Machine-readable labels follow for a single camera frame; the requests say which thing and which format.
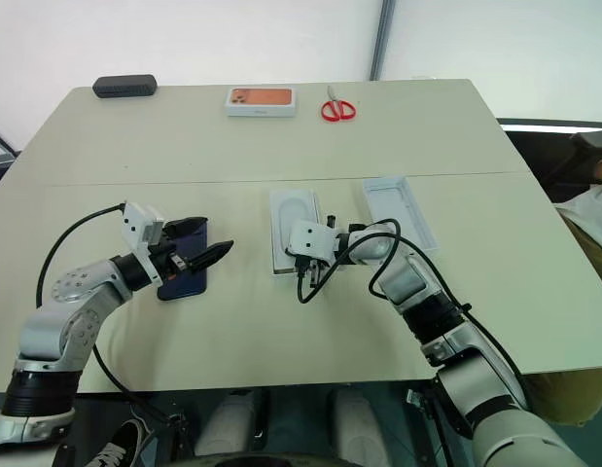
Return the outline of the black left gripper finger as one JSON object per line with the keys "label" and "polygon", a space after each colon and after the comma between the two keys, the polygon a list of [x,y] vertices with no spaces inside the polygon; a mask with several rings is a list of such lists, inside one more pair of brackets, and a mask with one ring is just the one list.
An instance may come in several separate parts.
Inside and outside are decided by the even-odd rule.
{"label": "black left gripper finger", "polygon": [[168,221],[163,231],[165,234],[193,234],[207,223],[206,217],[191,216],[183,219]]}
{"label": "black left gripper finger", "polygon": [[195,273],[208,269],[223,259],[230,252],[233,245],[233,240],[227,240],[208,246],[195,256],[185,260],[187,270],[191,273]]}

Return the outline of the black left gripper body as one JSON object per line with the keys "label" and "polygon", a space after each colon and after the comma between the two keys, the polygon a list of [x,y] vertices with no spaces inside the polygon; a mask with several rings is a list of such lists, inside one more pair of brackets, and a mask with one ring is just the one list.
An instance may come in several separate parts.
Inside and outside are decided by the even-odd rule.
{"label": "black left gripper body", "polygon": [[188,260],[178,253],[177,242],[166,233],[158,243],[149,246],[149,259],[161,280],[172,280],[188,270]]}

